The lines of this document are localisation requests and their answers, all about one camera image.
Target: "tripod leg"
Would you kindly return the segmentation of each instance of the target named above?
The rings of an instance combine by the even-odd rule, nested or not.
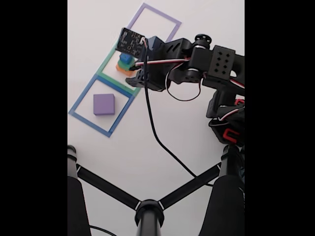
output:
[[[68,146],[68,233],[67,236],[91,236],[81,182],[76,171],[76,151]]]
[[[199,236],[244,236],[244,185],[237,172],[239,150],[226,146]]]

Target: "white table surface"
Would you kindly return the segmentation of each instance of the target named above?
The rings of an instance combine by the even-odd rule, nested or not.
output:
[[[68,0],[68,111],[96,73],[142,0]],[[194,40],[199,33],[245,54],[244,0],[147,0],[145,3],[182,22],[173,39]],[[179,97],[192,97],[197,85],[173,85]],[[150,92],[160,140],[195,174],[220,161],[224,145],[208,127],[206,111],[215,92],[202,87],[191,102],[166,92]],[[192,179],[154,139],[143,89],[110,138],[67,115],[68,144],[77,149],[78,163],[140,200],[159,200]],[[134,210],[81,181],[91,225],[117,236],[135,236]],[[164,212],[162,236],[197,236],[211,187],[204,186]],[[93,236],[106,235],[92,230]]]

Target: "red and white wire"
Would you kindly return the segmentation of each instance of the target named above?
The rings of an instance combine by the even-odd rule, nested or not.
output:
[[[230,116],[230,115],[232,115],[232,114],[238,112],[240,109],[244,109],[244,108],[245,108],[245,106],[242,107],[242,108],[234,109],[234,110],[232,110],[232,111],[226,113],[223,117],[221,117],[221,118],[218,117],[218,120],[219,120],[219,121],[222,121],[222,120],[224,120],[225,118],[227,118],[228,116]]]
[[[150,60],[147,62],[148,65],[150,64],[162,64],[162,63],[180,63],[189,61],[190,59],[166,59],[166,60]],[[143,65],[143,61],[139,61],[135,63],[135,66]]]
[[[242,88],[242,89],[245,89],[245,86],[235,80],[230,80],[231,83],[235,84],[236,86]]]

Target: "black wire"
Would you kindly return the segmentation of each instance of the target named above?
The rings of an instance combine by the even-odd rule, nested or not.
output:
[[[144,80],[144,92],[146,95],[146,101],[147,101],[147,106],[148,106],[148,112],[149,112],[149,118],[150,118],[150,123],[151,123],[151,128],[154,134],[155,139],[157,140],[158,144],[161,145],[161,147],[167,151],[188,173],[190,173],[194,178],[198,179],[197,175],[195,175],[180,159],[177,158],[158,138],[156,129],[154,127],[154,122],[153,122],[153,117],[152,117],[152,111],[151,111],[151,105],[150,105],[150,100],[149,100],[149,92],[148,92],[148,49],[145,47],[145,57],[143,60],[143,80]],[[213,187],[212,184],[205,184],[206,186]]]
[[[103,231],[103,232],[105,232],[105,233],[107,233],[107,234],[109,234],[111,236],[117,236],[117,235],[113,234],[112,232],[109,232],[108,230],[102,229],[100,227],[96,227],[96,226],[90,225],[90,228],[91,229],[95,229],[95,230]]]
[[[175,65],[175,66],[169,71],[169,73],[171,73],[171,71],[172,71],[175,67],[177,67],[177,66],[178,66],[178,65]],[[175,98],[177,101],[181,101],[181,102],[193,101],[193,100],[195,100],[197,97],[199,97],[199,95],[201,94],[201,80],[199,81],[199,93],[198,93],[195,97],[193,97],[193,98],[191,98],[191,99],[187,99],[187,100],[179,99],[179,98],[175,97],[174,95],[172,95],[172,94],[170,93],[170,91],[168,90],[167,87],[166,87],[166,91],[168,92],[169,95],[171,95],[171,97]]]

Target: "purple square outline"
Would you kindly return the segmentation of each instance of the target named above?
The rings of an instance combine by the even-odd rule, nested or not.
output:
[[[172,30],[171,34],[169,35],[169,37],[167,38],[167,40],[165,42],[169,42],[175,35],[175,33],[177,32],[179,26],[182,24],[182,22],[176,20],[175,18],[155,9],[154,7],[151,7],[149,5],[147,5],[146,3],[143,3],[140,8],[138,9],[138,11],[136,12],[136,14],[133,16],[132,20],[130,21],[130,23],[128,24],[127,28],[130,29],[133,24],[136,22],[136,20],[138,19],[138,17],[141,15],[142,11],[144,9],[148,9],[172,22],[175,23],[175,27]],[[106,57],[105,59],[105,63],[104,66],[106,66],[106,64],[108,63],[108,61],[110,60],[110,58],[112,57],[112,55],[110,57]],[[95,82],[95,80],[98,79],[101,82],[107,84],[109,87],[113,88],[114,90],[122,93],[124,95],[126,95],[125,93],[127,93],[127,97],[129,97],[128,102],[125,104],[123,110],[120,112],[119,116],[116,118],[114,124],[112,125],[112,127],[109,129],[109,131],[106,131],[104,129],[102,129],[101,127],[97,126],[96,124],[90,122],[89,120],[85,119],[84,117],[80,116],[79,114],[77,114],[75,112],[75,110],[77,109],[77,107],[79,106],[79,104],[81,103],[81,101],[83,100],[83,98],[85,97],[85,95],[88,93],[89,89],[91,88],[92,84]],[[119,122],[121,121],[121,119],[123,118],[124,114],[126,113],[127,109],[129,108],[129,106],[131,105],[131,103],[133,102],[133,100],[135,99],[136,95],[138,94],[139,91],[135,91],[133,94],[130,94],[128,92],[125,91],[120,91],[122,89],[120,89],[119,87],[117,87],[115,84],[113,84],[112,82],[104,79],[104,78],[100,78],[100,76],[98,76],[97,74],[95,74],[90,82],[88,83],[88,85],[85,87],[85,89],[82,91],[82,93],[80,94],[79,98],[76,100],[76,102],[73,104],[72,108],[69,111],[69,114],[72,115],[73,117],[77,118],[78,120],[80,120],[81,122],[83,122],[84,124],[90,126],[91,128],[95,129],[96,131],[102,133],[103,135],[107,136],[108,138],[112,135],[112,133],[114,132],[114,130],[116,129],[117,125],[119,124]]]
[[[139,8],[139,10],[137,11],[137,13],[134,15],[134,17],[132,18],[132,20],[130,21],[130,23],[128,24],[127,28],[131,29],[131,27],[133,26],[133,24],[136,22],[136,20],[139,18],[139,16],[141,15],[142,11],[144,9],[148,9],[154,13],[156,13],[157,15],[160,15],[166,19],[168,19],[171,22],[175,23],[175,27],[172,30],[171,34],[169,35],[169,37],[167,38],[166,42],[169,42],[175,35],[175,33],[177,32],[179,26],[182,24],[182,22],[176,20],[175,18],[155,9],[154,7],[151,7],[150,5],[147,5],[146,3],[142,4],[141,7]]]

